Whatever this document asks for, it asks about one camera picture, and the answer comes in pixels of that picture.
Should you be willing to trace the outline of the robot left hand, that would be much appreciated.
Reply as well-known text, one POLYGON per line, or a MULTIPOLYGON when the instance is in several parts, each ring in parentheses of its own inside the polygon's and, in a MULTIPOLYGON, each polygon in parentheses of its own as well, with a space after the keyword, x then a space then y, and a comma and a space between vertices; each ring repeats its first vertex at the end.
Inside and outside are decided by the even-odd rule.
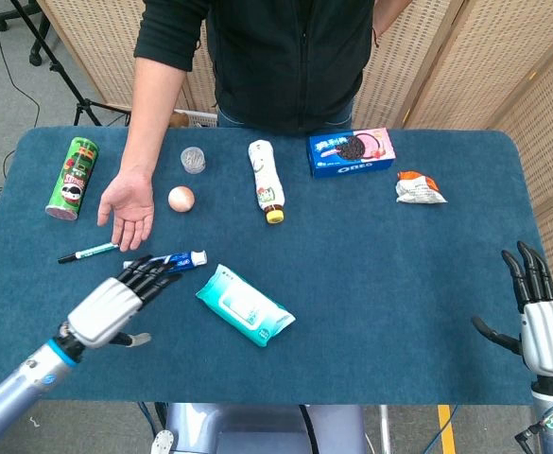
POLYGON ((150 342, 150 334, 128 334, 123 328, 166 287, 182 278, 173 269, 172 264, 149 255, 132 261, 84 298, 69 313, 62 331, 91 349, 107 344, 134 348, 150 342))

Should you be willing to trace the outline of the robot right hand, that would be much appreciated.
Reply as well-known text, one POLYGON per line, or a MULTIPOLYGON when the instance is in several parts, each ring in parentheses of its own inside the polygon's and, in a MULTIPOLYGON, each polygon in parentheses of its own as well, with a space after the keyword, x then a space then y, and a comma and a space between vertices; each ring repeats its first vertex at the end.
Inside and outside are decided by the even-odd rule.
POLYGON ((523 261, 504 250, 520 317, 520 336, 499 333, 481 318, 472 325, 488 341, 523 359, 535 375, 553 377, 553 276, 544 258, 523 241, 517 242, 523 261))

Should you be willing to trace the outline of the person's right hand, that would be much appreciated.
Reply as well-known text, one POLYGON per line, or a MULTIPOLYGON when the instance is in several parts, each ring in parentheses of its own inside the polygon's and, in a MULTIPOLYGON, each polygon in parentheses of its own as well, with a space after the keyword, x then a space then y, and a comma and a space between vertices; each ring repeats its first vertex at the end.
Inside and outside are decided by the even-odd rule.
POLYGON ((133 251, 146 241, 154 220, 152 174, 134 166, 121 167, 103 192, 97 210, 97 225, 112 216, 112 243, 121 252, 133 251))

